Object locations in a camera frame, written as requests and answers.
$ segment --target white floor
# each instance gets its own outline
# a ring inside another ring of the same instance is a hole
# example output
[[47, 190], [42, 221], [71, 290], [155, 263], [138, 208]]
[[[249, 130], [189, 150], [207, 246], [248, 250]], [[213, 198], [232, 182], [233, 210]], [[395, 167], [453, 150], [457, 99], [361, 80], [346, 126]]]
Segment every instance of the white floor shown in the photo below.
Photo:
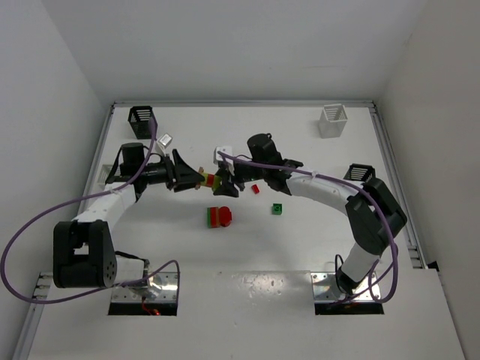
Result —
[[[122, 143], [137, 141], [128, 108], [116, 108], [97, 167]], [[194, 169], [214, 172], [215, 146], [248, 154], [248, 138], [270, 132], [285, 158], [343, 177], [371, 164], [387, 183], [367, 108], [347, 108], [338, 139], [321, 139], [313, 107], [157, 107], [160, 132]], [[107, 316], [110, 291], [43, 310], [30, 359], [462, 359], [435, 271], [412, 269], [405, 235], [400, 283], [385, 315], [315, 316], [308, 272], [333, 270], [353, 245], [347, 219], [317, 202], [247, 187], [240, 198], [209, 189], [171, 193], [149, 187], [112, 231], [115, 249], [154, 265], [180, 262], [177, 317]], [[99, 191], [95, 184], [91, 191]], [[272, 203], [283, 204], [281, 216]], [[206, 227], [206, 208], [229, 206], [232, 225]], [[388, 250], [380, 269], [389, 264]], [[386, 293], [388, 281], [382, 286]], [[76, 290], [51, 289], [50, 297]]]

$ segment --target small red block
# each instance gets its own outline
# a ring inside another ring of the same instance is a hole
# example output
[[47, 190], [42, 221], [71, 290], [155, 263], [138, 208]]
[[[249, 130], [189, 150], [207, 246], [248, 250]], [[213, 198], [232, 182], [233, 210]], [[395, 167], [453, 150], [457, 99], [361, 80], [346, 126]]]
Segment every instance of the small red block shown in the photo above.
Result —
[[222, 206], [218, 209], [218, 215], [222, 227], [228, 227], [232, 223], [232, 212], [226, 206]]

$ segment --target small white object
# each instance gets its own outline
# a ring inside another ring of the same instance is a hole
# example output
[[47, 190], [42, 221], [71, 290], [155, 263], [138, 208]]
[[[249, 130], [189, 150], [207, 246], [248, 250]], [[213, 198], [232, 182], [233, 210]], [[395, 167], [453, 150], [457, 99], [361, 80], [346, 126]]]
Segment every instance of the small white object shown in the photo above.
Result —
[[331, 139], [332, 137], [340, 137], [347, 123], [347, 113], [345, 106], [341, 103], [325, 105], [320, 116], [318, 127], [320, 136], [323, 139]]
[[165, 156], [165, 150], [167, 150], [168, 145], [172, 142], [173, 138], [168, 134], [165, 133], [161, 137], [159, 137], [155, 143], [155, 148], [157, 149], [157, 152]]
[[[218, 152], [223, 152], [227, 155], [233, 156], [233, 147], [227, 146], [227, 145], [217, 146], [213, 153], [213, 164], [215, 165], [218, 165], [218, 163], [221, 163], [224, 161], [224, 159], [220, 156], [220, 154], [218, 154]], [[235, 169], [235, 167], [233, 166], [233, 160], [225, 159], [225, 161], [228, 165], [229, 171], [233, 174], [233, 171]]]

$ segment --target rectangular hole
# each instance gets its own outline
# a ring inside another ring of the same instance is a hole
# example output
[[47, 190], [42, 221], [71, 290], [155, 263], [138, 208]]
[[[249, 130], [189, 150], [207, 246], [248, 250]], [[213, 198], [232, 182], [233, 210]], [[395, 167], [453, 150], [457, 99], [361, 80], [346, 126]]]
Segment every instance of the rectangular hole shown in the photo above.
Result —
[[355, 302], [353, 304], [315, 304], [315, 315], [383, 315], [382, 304]]
[[[145, 303], [145, 308], [150, 311], [158, 311], [161, 317], [176, 317], [176, 304], [149, 304]], [[142, 304], [136, 303], [110, 303], [108, 314], [113, 316], [154, 316], [142, 309]]]

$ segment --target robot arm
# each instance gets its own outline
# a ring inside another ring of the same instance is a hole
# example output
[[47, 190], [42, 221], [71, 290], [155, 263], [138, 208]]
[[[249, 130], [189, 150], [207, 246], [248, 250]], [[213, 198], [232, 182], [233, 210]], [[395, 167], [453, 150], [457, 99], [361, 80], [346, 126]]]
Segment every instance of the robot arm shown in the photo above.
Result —
[[[239, 191], [245, 188], [245, 182], [263, 179], [270, 188], [287, 195], [307, 197], [319, 203], [331, 206], [346, 215], [350, 222], [355, 244], [344, 264], [337, 270], [337, 284], [342, 291], [350, 295], [368, 274], [372, 265], [381, 257], [389, 246], [386, 229], [382, 225], [376, 211], [370, 203], [355, 189], [344, 184], [338, 184], [311, 175], [302, 175], [289, 171], [287, 168], [311, 171], [303, 167], [303, 163], [295, 160], [283, 159], [277, 151], [272, 136], [259, 133], [247, 141], [252, 154], [252, 161], [265, 167], [252, 167], [246, 163], [227, 162], [215, 158], [219, 166], [217, 176], [222, 183], [215, 190], [214, 195], [238, 197]], [[228, 146], [215, 149], [215, 156], [219, 151], [231, 151]], [[284, 169], [272, 169], [274, 165]], [[367, 191], [379, 204], [387, 219], [393, 236], [396, 236], [407, 223], [407, 217], [398, 205], [385, 183], [378, 178], [371, 178], [366, 182], [350, 181], [364, 191]]]
[[[123, 163], [119, 166], [119, 155]], [[165, 183], [175, 192], [195, 188], [203, 176], [191, 169], [176, 150], [157, 163], [147, 163], [139, 177], [118, 189], [139, 170], [145, 160], [143, 144], [121, 146], [107, 180], [107, 194], [95, 200], [72, 221], [62, 221], [53, 231], [53, 280], [57, 287], [111, 287], [117, 261], [110, 232], [123, 213], [142, 196], [147, 185]], [[117, 167], [120, 175], [115, 175]], [[79, 253], [79, 249], [88, 253]]]

